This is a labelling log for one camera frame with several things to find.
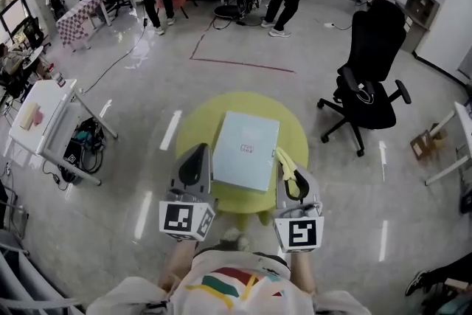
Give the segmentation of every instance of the chair base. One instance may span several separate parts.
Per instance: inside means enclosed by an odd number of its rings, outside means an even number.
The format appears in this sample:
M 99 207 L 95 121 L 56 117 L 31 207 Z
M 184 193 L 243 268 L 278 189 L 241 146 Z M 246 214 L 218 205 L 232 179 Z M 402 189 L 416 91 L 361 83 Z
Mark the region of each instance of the chair base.
M 341 121 L 339 121 L 337 124 L 335 124 L 330 130 L 322 134 L 322 137 L 321 137 L 322 142 L 328 143 L 330 141 L 329 135 L 333 133 L 334 131 L 338 130 L 341 126 L 343 126 L 345 123 L 348 122 L 354 131 L 355 138 L 357 139 L 357 142 L 360 147 L 360 149 L 357 151 L 357 156 L 359 157 L 364 156 L 364 142 L 362 141 L 362 136 L 361 136 L 361 132 L 359 131 L 359 127 L 348 120 L 348 118 L 346 117 L 346 114 L 344 113 L 344 109 L 341 106 L 333 104 L 332 102 L 327 101 L 325 99 L 319 99 L 319 102 L 316 104 L 316 106 L 319 109 L 323 109 L 325 105 L 330 107 L 334 111 L 337 111 L 338 113 L 342 114 L 344 118 Z

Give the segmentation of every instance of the fluorescent light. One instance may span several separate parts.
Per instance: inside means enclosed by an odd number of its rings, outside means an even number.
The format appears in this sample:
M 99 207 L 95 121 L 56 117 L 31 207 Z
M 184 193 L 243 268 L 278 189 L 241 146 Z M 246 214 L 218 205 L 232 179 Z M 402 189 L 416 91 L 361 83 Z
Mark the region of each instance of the fluorescent light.
M 388 221 L 383 221 L 382 236 L 381 236 L 381 253 L 378 257 L 378 261 L 384 261 L 385 260 L 386 231 L 387 231 L 388 228 L 389 228 L 389 222 Z
M 142 232 L 145 229 L 146 218 L 148 217 L 148 211 L 150 206 L 150 200 L 153 197 L 153 193 L 148 190 L 145 194 L 145 198 L 142 201 L 141 211 L 139 212 L 138 221 L 136 222 L 136 228 L 134 229 L 134 237 L 136 239 L 141 239 Z

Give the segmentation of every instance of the table with checkered tablecloth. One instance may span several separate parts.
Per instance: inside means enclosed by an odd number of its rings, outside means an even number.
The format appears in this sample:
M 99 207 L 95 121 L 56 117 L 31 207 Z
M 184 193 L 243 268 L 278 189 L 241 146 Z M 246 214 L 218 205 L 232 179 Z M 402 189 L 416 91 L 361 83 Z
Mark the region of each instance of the table with checkered tablecloth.
M 56 22 L 64 46 L 76 40 L 85 40 L 89 36 L 82 24 L 100 7 L 101 2 L 102 0 L 81 0 Z

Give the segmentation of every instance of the table leg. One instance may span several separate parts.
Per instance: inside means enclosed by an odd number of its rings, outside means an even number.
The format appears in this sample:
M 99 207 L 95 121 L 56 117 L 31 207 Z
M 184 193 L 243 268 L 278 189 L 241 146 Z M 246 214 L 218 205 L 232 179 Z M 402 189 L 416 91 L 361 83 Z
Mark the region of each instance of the table leg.
M 105 16 L 106 24 L 107 24 L 109 27 L 111 27 L 110 17 L 108 16 L 108 12 L 106 12 L 106 8 L 105 8 L 105 5 L 103 4 L 103 1 L 100 2 L 100 7 L 102 8 L 103 15 Z
M 235 214 L 236 228 L 241 232 L 246 231 L 249 223 L 249 214 Z
M 449 113 L 449 114 L 445 117 L 445 119 L 443 119 L 443 120 L 438 124 L 438 126 L 436 126 L 436 128 L 434 128 L 433 130 L 431 130 L 431 131 L 429 132 L 429 135 L 431 135 L 431 138 L 432 138 L 433 136 L 435 136 L 436 134 L 438 134 L 438 133 L 440 132 L 440 130 L 441 130 L 442 128 L 444 128 L 444 125 L 445 125 L 446 123 L 448 123 L 449 121 L 451 121 L 452 117 L 454 117 L 455 115 L 456 115 L 456 111 L 452 111 L 451 113 Z
M 87 15 L 87 17 L 88 17 L 88 20 L 90 21 L 91 27 L 95 30 L 97 27 L 95 26 L 94 21 L 92 20 L 90 15 Z
M 51 163 L 60 165 L 61 167 L 64 167 L 67 170 L 70 170 L 72 173 L 75 173 L 77 176 L 81 177 L 82 179 L 89 180 L 96 185 L 102 184 L 101 180 L 97 179 L 96 177 L 93 177 L 92 175 L 89 175 L 87 172 L 80 170 L 79 168 L 70 164 L 69 162 L 64 160 L 64 158 L 60 157 L 59 155 L 57 155 L 56 153 L 53 153 L 50 150 L 44 150 L 41 155 L 46 160 L 49 160 Z
M 107 132 L 109 132 L 113 136 L 113 138 L 115 139 L 118 138 L 118 134 L 110 127 L 110 125 L 102 117 L 100 117 L 98 114 L 95 114 L 93 111 L 91 111 L 91 109 L 87 106 L 87 104 L 83 100 L 82 95 L 79 94 L 77 91 L 75 91 L 75 89 L 74 89 L 74 95 L 77 98 L 77 100 L 79 100 L 80 103 L 83 105 L 83 107 L 87 110 L 87 112 L 90 113 L 98 121 L 98 123 L 101 124 L 101 126 L 103 126 L 107 130 Z
M 259 217 L 259 221 L 263 224 L 263 226 L 268 226 L 272 222 L 272 214 L 269 210 L 266 210 L 265 212 L 259 212 L 257 216 Z
M 447 167 L 444 171 L 438 173 L 437 175 L 429 178 L 428 180 L 425 181 L 425 185 L 428 186 L 435 182 L 436 180 L 441 179 L 443 176 L 447 175 L 448 173 L 452 172 L 453 170 L 456 170 L 459 168 L 461 165 L 466 163 L 470 159 L 469 155 L 463 156 L 461 159 L 459 159 L 457 162 L 455 162 L 452 166 Z

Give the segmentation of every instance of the black baseboard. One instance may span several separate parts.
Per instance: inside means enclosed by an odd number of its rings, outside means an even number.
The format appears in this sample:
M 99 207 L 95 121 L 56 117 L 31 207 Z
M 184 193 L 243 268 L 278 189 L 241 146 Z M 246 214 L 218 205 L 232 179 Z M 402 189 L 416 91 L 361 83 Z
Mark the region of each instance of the black baseboard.
M 432 69 L 435 69 L 436 71 L 440 72 L 441 74 L 447 76 L 449 79 L 451 79 L 454 82 L 456 82 L 457 84 L 459 84 L 461 87 L 465 88 L 465 84 L 463 82 L 461 82 L 459 79 L 457 79 L 453 75 L 449 74 L 447 71 L 444 71 L 440 67 L 436 66 L 434 63 L 431 63 L 429 60 L 421 58 L 420 56 L 418 56 L 418 54 L 415 51 L 413 51 L 412 54 L 414 56 L 414 59 L 420 61 L 421 63 L 424 63 L 425 65 L 431 67 Z

